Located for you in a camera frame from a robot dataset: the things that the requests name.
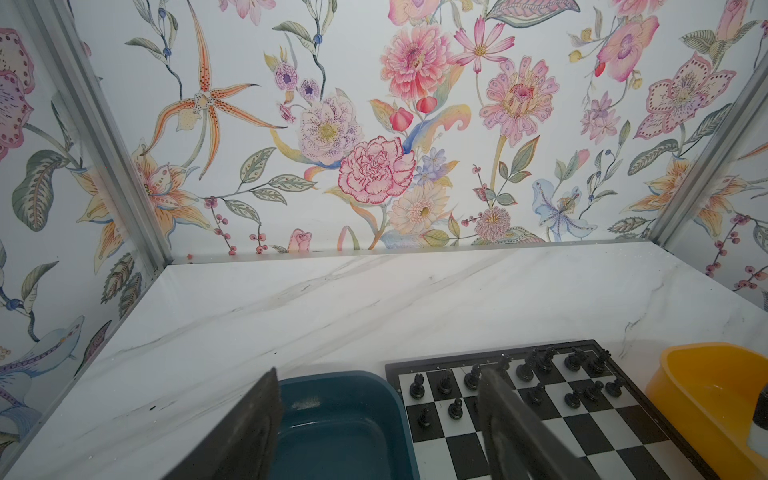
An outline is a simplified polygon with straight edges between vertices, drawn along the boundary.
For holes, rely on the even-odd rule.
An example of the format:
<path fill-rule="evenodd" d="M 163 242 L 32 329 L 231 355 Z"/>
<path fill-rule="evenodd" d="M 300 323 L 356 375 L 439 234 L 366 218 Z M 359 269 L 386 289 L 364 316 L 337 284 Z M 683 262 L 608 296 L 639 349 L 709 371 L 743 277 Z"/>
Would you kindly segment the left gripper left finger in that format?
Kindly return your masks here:
<path fill-rule="evenodd" d="M 164 479 L 266 479 L 282 415 L 277 371 L 271 369 Z"/>

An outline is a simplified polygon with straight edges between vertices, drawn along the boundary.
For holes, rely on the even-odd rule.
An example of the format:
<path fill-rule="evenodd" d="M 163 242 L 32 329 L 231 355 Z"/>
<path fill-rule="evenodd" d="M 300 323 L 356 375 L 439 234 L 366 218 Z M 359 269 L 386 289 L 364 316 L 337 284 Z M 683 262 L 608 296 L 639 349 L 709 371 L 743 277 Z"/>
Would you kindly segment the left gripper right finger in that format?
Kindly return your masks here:
<path fill-rule="evenodd" d="M 478 412 L 493 479 L 596 479 L 495 370 L 481 374 Z"/>

